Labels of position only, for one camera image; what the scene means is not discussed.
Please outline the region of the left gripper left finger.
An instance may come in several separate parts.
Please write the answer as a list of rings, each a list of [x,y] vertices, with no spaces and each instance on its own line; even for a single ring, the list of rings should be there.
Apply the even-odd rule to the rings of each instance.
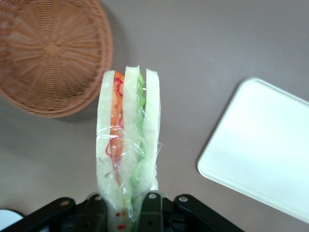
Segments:
[[[72,198],[54,200],[24,218],[24,232],[106,232],[107,206],[93,193],[77,204]]]

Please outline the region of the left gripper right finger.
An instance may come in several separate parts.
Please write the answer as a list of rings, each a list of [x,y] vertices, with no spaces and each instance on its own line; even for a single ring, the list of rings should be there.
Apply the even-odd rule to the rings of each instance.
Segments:
[[[242,232],[243,230],[189,194],[169,200],[157,191],[144,198],[141,232]]]

